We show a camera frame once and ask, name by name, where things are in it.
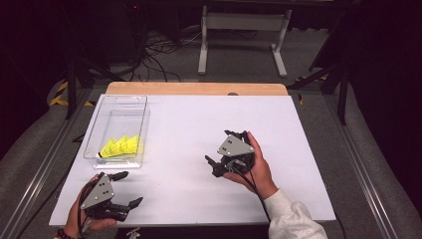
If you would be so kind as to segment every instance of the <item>person's left hand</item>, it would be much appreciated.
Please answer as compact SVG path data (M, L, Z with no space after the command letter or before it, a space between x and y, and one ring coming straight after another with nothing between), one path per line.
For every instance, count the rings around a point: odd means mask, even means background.
M98 179L98 175L94 176L90 181L94 181ZM72 237L72 238L78 238L78 210L80 208L78 207L78 202L80 200L81 193L79 193L77 200L74 202L74 205L72 205L71 210L69 211L68 221L66 222L66 226L64 228L65 233ZM91 219L87 218L87 214L84 210L81 211L81 221L88 222L89 220L92 220L92 223L90 225L90 229L94 231L102 230L107 227L115 226L117 223L112 218L106 218L106 219Z

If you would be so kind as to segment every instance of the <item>white desk frame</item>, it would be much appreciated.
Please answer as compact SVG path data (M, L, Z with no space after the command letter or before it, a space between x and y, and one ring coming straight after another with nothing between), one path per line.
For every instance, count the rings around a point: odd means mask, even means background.
M238 30L261 30L279 31L279 39L276 44L272 44L272 52L276 61L279 75L285 78L288 74L285 64L280 54L286 30L289 25L292 10L287 10L285 15L260 15L260 14L226 14L208 13L207 6L202 11L202 45L199 56L198 74L205 75L207 67L208 29L238 29Z

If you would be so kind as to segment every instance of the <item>table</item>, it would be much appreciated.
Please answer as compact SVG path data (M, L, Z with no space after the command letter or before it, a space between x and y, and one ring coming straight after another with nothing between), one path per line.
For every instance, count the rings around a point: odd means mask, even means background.
M241 96L221 96L233 92ZM151 109L142 168L131 169L126 179L112 184L114 203L126 204L144 197L119 227L268 223L256 195L224 178L215 178L204 159L205 154L219 158L215 149L224 140L223 130L227 128L254 132L276 184L291 199L303 201L313 219L334 220L317 165L284 86L112 83L106 93L147 95ZM86 139L52 214L52 226L66 223L67 211L77 196L75 188L82 188L99 172L83 158ZM278 163L276 155L281 152ZM103 171L115 173L121 169Z

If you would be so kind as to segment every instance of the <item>floor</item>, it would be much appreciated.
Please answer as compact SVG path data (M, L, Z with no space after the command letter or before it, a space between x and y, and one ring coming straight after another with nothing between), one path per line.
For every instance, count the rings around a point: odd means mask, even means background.
M325 30L294 29L288 32L282 47L288 76L282 79L269 50L277 35L268 32L215 31L210 36L207 73L198 76L198 33L197 29L188 29L183 46L170 49L166 43L163 49L159 48L170 53L149 51L160 65L149 58L133 74L121 77L132 81L162 82L164 75L159 71L162 67L169 82L290 85L296 78L311 74L308 68L328 36ZM154 47L163 44L160 41L165 39L151 38L149 46L156 49ZM125 67L113 65L112 70ZM46 101L51 100L61 83L52 88ZM92 89L79 89L80 107L69 120L65 120L67 107L51 106L0 161L0 180L3 182L0 188L0 228L5 228L2 238L17 237L18 232L22 232L21 238L53 237L57 229L48 225L50 215L60 194L61 179L66 176L79 150L79 143L73 140L85 132L94 111L94 107L85 106L85 102L94 103L106 91L108 83L107 79L97 79ZM322 96L318 87L319 83L312 83L300 91L289 91L289 94L339 218L321 223L328 238L345 238L341 225L347 238L422 238L419 214L372 138L354 100L353 89L349 88L347 126L343 126L334 114L337 93ZM33 215L36 216L32 222L23 228ZM92 238L113 238L115 232L116 229L111 228L94 233Z

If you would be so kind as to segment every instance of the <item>clear plastic box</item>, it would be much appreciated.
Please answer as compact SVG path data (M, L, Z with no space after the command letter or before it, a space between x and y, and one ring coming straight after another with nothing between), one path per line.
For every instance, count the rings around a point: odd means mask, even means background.
M102 95L98 107L84 158L94 159L96 168L141 167L149 120L147 96Z

